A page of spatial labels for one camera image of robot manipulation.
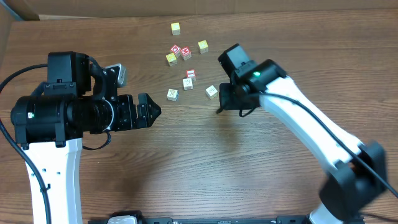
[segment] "yellow cube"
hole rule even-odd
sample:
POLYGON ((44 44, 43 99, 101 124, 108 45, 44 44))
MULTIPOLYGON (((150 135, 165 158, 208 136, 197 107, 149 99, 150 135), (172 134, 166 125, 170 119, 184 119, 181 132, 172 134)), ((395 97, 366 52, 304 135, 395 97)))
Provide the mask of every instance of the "yellow cube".
POLYGON ((181 34, 181 30, 180 30, 180 23, 176 22, 172 24, 172 32, 173 35, 180 35, 181 34))
POLYGON ((198 42, 200 53, 206 53, 209 51, 209 46, 207 45, 207 41, 203 40, 201 42, 198 42))
POLYGON ((177 64, 177 58, 175 57, 174 53, 166 55, 167 61, 169 62, 170 66, 177 64))

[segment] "cardboard wall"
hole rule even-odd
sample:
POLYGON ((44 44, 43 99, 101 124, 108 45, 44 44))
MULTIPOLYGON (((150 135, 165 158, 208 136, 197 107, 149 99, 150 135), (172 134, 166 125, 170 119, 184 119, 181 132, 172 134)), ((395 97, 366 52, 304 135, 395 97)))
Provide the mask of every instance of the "cardboard wall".
POLYGON ((3 5, 0 4, 0 67, 6 51, 11 24, 14 21, 14 18, 8 13, 3 5))
POLYGON ((398 0, 6 0, 24 14, 74 17, 397 8, 398 0))

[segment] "small wooden cube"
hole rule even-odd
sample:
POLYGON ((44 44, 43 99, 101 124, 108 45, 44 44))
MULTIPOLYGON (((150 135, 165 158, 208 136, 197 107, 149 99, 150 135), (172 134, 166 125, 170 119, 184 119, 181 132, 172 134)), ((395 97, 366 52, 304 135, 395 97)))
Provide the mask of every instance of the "small wooden cube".
POLYGON ((178 58, 181 55, 181 47, 174 44, 174 46, 170 49, 171 53, 175 54, 175 57, 178 58))
POLYGON ((206 89, 206 95, 210 98, 213 99, 214 97, 218 96, 218 91, 214 86, 211 86, 206 89))
POLYGON ((179 22, 175 22, 175 23, 172 24, 172 32, 173 32, 173 35, 180 35, 181 34, 180 23, 179 22))
POLYGON ((206 53, 209 51, 209 46, 207 45, 207 41, 203 40, 201 42, 198 42, 200 53, 206 53))
POLYGON ((175 57, 174 53, 166 55, 167 61, 169 62, 170 66, 177 64, 177 58, 175 57))
POLYGON ((188 47, 184 47, 183 49, 181 49, 181 54, 184 60, 188 60, 192 57, 191 51, 188 47))
POLYGON ((191 78, 184 78, 182 80, 182 84, 184 85, 184 90, 193 89, 193 84, 192 84, 192 79, 191 78))
POLYGON ((187 78, 191 78, 192 81, 196 81, 197 80, 197 73, 196 73, 195 69, 187 70, 187 78))
POLYGON ((167 92, 167 99, 171 100, 171 101, 177 101, 178 100, 178 90, 169 89, 169 92, 167 92))

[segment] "white cube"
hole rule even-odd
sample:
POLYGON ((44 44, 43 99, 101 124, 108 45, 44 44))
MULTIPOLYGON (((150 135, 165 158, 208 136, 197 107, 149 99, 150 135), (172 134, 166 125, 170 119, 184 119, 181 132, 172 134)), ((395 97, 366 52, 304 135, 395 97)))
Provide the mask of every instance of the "white cube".
POLYGON ((167 99, 171 100, 171 101, 177 101, 178 100, 178 90, 169 89, 169 92, 167 92, 167 99))
POLYGON ((184 90, 193 89, 193 84, 192 84, 192 79, 191 78, 184 78, 182 80, 182 84, 184 85, 184 90))
POLYGON ((218 96, 218 91, 214 86, 210 86, 209 88, 206 89, 206 95, 210 99, 213 99, 214 97, 218 96))
POLYGON ((181 34, 180 23, 179 22, 175 22, 175 23, 172 24, 172 33, 173 33, 173 35, 180 35, 181 34))

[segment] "red cube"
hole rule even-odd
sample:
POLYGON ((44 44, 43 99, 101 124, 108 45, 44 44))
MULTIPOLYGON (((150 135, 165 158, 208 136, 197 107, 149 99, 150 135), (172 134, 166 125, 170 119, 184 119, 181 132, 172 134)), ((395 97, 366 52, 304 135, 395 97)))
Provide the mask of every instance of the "red cube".
POLYGON ((187 70, 187 78, 191 78, 193 81, 197 80, 197 74, 195 72, 195 69, 187 70))
POLYGON ((174 46, 170 49, 170 53, 174 53, 175 57, 178 58, 181 54, 181 47, 174 44, 174 46))
POLYGON ((192 57, 191 51, 188 47, 184 47, 183 49, 181 49, 181 54, 184 60, 188 60, 192 57))

